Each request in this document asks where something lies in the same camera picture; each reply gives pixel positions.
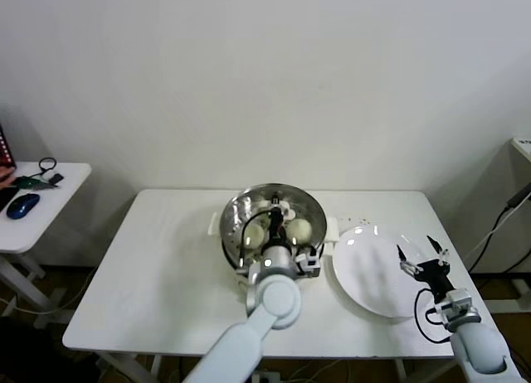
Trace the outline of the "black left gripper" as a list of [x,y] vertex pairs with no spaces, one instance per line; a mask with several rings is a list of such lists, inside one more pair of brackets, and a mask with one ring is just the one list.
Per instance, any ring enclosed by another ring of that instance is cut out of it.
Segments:
[[269,236],[266,244],[268,246],[284,246],[287,244],[286,233],[283,227],[284,217],[280,206],[280,198],[273,196],[270,200],[270,225],[268,228]]

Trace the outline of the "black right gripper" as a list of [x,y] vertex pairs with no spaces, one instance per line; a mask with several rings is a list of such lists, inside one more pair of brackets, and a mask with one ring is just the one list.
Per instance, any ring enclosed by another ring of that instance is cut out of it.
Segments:
[[428,241],[438,255],[438,259],[431,259],[419,265],[413,264],[407,260],[402,248],[397,245],[400,268],[407,275],[415,275],[415,280],[428,284],[436,303],[442,302],[448,292],[453,290],[453,285],[448,279],[451,267],[449,264],[449,251],[444,249],[441,244],[427,236]]

